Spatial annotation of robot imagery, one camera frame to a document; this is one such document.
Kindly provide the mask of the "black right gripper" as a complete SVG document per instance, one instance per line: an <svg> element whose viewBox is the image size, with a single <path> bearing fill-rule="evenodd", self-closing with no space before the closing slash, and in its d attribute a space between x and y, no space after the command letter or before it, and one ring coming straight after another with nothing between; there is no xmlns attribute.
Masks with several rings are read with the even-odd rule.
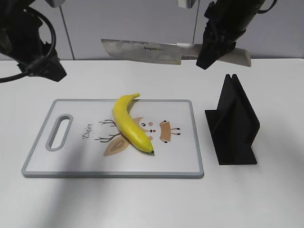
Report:
<svg viewBox="0 0 304 228"><path fill-rule="evenodd" d="M257 0L217 0L209 4L202 48L196 66L206 70L223 55L233 51L258 12Z"/></svg>

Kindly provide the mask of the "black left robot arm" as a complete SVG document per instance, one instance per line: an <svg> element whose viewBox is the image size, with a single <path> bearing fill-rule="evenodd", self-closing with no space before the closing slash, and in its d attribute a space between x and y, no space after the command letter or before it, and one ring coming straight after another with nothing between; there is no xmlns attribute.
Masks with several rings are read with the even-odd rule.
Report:
<svg viewBox="0 0 304 228"><path fill-rule="evenodd" d="M59 82L67 75L58 58L52 23L31 4L31 0L0 2L0 52L15 60L21 70L1 78L1 83L26 76Z"/></svg>

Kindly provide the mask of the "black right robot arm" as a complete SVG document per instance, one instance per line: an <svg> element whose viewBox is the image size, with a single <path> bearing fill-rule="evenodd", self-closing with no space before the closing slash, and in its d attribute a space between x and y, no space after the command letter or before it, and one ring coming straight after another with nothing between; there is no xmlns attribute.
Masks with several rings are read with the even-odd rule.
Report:
<svg viewBox="0 0 304 228"><path fill-rule="evenodd" d="M204 13L208 21L196 66L206 70L235 50L237 40L244 35L254 16L267 13L277 1L273 1L268 9L262 10L264 3L264 0L212 1Z"/></svg>

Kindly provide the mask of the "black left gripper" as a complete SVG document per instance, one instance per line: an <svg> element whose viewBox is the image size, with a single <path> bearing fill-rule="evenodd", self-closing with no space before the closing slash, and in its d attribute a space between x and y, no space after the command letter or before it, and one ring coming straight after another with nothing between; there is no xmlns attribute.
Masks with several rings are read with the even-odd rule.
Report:
<svg viewBox="0 0 304 228"><path fill-rule="evenodd" d="M45 23L51 43L44 43L39 28ZM56 33L50 21L30 6L0 7L0 52L18 62L21 71L59 82L66 71L56 55Z"/></svg>

